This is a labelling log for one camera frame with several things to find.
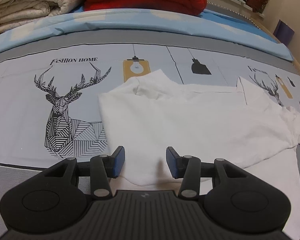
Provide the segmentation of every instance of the geometric deer illustration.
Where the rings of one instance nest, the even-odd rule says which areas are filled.
[[[260,84],[260,82],[258,82],[258,80],[256,79],[256,74],[254,74],[254,79],[249,75],[249,77],[252,79],[252,81],[253,82],[255,82],[259,87],[261,87],[261,88],[263,88],[264,90],[267,90],[268,91],[268,93],[269,93],[269,95],[271,95],[272,97],[275,97],[275,99],[277,100],[277,102],[278,102],[278,104],[280,105],[280,106],[284,106],[283,105],[283,103],[280,101],[280,99],[279,99],[279,94],[278,94],[278,89],[279,89],[279,87],[278,87],[278,84],[277,84],[277,82],[276,81],[273,81],[270,77],[269,77],[269,75],[268,75],[268,77],[270,78],[270,80],[271,80],[271,85],[272,85],[272,89],[270,88],[270,87],[268,87],[268,86],[266,86],[265,85],[265,83],[263,82],[263,80],[261,80],[262,81],[262,85]]]
[[[79,91],[100,83],[111,71],[110,67],[106,74],[101,77],[101,71],[94,65],[91,64],[91,66],[96,70],[94,78],[90,78],[90,81],[86,83],[82,74],[79,85],[76,84],[74,87],[71,87],[69,93],[65,96],[59,96],[56,92],[57,88],[52,86],[54,77],[45,86],[43,76],[51,68],[43,72],[38,80],[36,80],[37,76],[34,76],[36,87],[47,92],[46,99],[52,104],[46,127],[44,146],[51,155],[57,158],[99,155],[102,154],[107,146],[102,122],[85,122],[72,119],[68,115],[69,104],[82,95]]]

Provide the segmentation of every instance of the white t-shirt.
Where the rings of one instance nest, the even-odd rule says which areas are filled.
[[[176,182],[168,146],[245,168],[300,144],[300,114],[243,78],[236,88],[179,85],[157,70],[101,94],[99,103],[110,151],[125,147],[121,176],[136,185]]]

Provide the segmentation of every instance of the gray bed sheet border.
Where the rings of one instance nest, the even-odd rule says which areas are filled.
[[[104,43],[141,43],[205,49],[251,58],[259,62],[282,68],[291,73],[298,74],[298,71],[289,61],[229,41],[184,34],[142,30],[98,30],[68,33],[62,36],[34,41],[9,49],[0,53],[0,62],[9,58],[22,57],[51,49],[60,49],[80,44]]]
[[[106,43],[141,43],[205,49],[248,57],[259,62],[273,65],[291,73],[298,74],[296,68],[289,61],[232,42],[183,34],[143,30],[98,30],[68,33],[66,35],[55,36],[9,49],[0,53],[0,62],[38,52],[60,49],[74,45]],[[300,173],[300,145],[297,147],[297,160]],[[0,199],[7,190],[28,179],[29,177],[34,176],[37,172],[38,171],[30,171],[28,169],[4,167],[4,165],[0,166]],[[81,186],[79,184],[79,188],[88,188],[86,183],[87,182],[85,180],[82,181]],[[4,231],[5,226],[0,216],[0,235]]]

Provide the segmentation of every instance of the deer antler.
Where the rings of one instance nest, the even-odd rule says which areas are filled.
[[[107,72],[102,77],[100,77],[100,73],[101,73],[100,69],[98,69],[97,67],[95,67],[91,63],[90,63],[90,65],[96,70],[96,74],[94,75],[94,78],[93,77],[90,78],[90,82],[89,83],[85,83],[86,80],[84,78],[84,75],[82,74],[82,76],[81,76],[81,82],[79,83],[79,85],[76,84],[74,87],[71,87],[69,93],[66,94],[66,97],[71,97],[71,96],[73,96],[75,93],[77,93],[81,89],[84,89],[84,88],[87,88],[87,87],[90,87],[90,86],[93,86],[95,84],[100,83],[102,80],[104,80],[106,78],[106,76],[111,71],[111,67],[110,67],[107,70]]]
[[[44,92],[48,92],[50,95],[52,95],[54,98],[59,98],[59,95],[57,94],[57,92],[56,92],[56,87],[54,87],[54,86],[52,86],[52,82],[53,82],[53,79],[54,79],[54,77],[50,80],[50,82],[49,82],[49,84],[48,84],[48,86],[46,87],[45,86],[45,82],[43,82],[43,75],[45,74],[45,73],[47,73],[51,68],[49,68],[49,69],[47,69],[45,72],[43,72],[40,76],[39,76],[39,78],[38,78],[38,80],[36,80],[36,78],[37,78],[37,75],[35,75],[34,76],[34,83],[35,83],[35,86],[37,87],[37,88],[39,88],[40,90],[42,90],[42,91],[44,91]]]
[[[268,87],[268,86],[266,86],[265,85],[265,83],[263,82],[263,80],[261,80],[262,81],[262,85],[258,82],[258,80],[256,79],[256,74],[254,74],[254,79],[249,75],[249,77],[253,80],[253,82],[255,82],[259,87],[261,87],[261,88],[263,88],[264,90],[267,90],[268,91],[268,93],[269,93],[269,95],[271,95],[271,96],[275,96],[275,94],[277,94],[277,91],[278,91],[278,89],[279,89],[279,87],[278,87],[278,84],[277,84],[277,82],[276,81],[273,81],[270,77],[270,80],[272,81],[271,82],[271,85],[272,85],[272,89],[271,89],[271,87]]]
[[[253,82],[255,82],[259,87],[263,88],[264,90],[267,90],[269,95],[271,95],[272,97],[275,97],[275,99],[277,100],[278,104],[280,106],[283,106],[283,103],[280,101],[279,99],[279,94],[277,93],[279,87],[278,87],[278,84],[276,81],[273,81],[270,77],[270,80],[271,80],[271,85],[272,85],[272,88],[271,87],[268,87],[265,85],[265,83],[262,81],[262,85],[258,82],[257,78],[256,78],[256,74],[254,74],[254,79],[249,75],[249,77],[252,79]]]

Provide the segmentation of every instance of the black lamp print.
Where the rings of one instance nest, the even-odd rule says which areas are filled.
[[[193,74],[200,74],[200,75],[211,75],[211,72],[208,70],[207,66],[204,65],[204,64],[201,64],[199,62],[199,60],[195,59],[193,56],[192,56],[192,65],[191,65],[191,70],[192,70],[192,73]]]

